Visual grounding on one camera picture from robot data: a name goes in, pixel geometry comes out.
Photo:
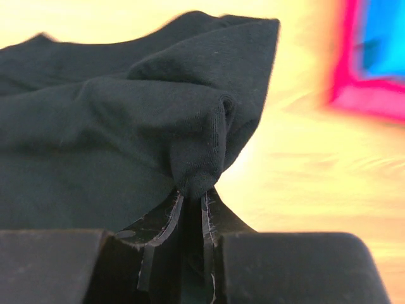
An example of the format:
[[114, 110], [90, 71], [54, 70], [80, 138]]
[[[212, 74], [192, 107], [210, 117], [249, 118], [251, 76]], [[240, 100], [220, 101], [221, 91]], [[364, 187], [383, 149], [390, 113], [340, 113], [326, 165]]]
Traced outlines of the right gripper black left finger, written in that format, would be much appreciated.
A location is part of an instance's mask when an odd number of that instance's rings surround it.
[[180, 303], [183, 196], [173, 190], [156, 208], [102, 242], [86, 303]]

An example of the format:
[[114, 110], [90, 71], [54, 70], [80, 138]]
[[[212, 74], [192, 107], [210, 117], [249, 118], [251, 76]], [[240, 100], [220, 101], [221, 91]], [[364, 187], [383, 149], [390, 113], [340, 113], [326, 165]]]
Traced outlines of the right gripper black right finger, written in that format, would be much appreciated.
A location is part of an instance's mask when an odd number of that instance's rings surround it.
[[201, 198], [201, 220], [207, 302], [226, 303], [221, 237], [256, 231], [222, 202], [214, 188]]

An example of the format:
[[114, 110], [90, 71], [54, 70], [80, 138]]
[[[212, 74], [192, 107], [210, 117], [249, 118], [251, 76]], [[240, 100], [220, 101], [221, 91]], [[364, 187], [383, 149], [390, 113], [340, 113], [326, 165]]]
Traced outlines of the black t shirt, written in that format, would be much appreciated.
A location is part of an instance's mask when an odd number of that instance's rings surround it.
[[120, 230], [200, 198], [259, 125], [279, 21], [179, 16], [115, 44], [1, 50], [1, 228]]

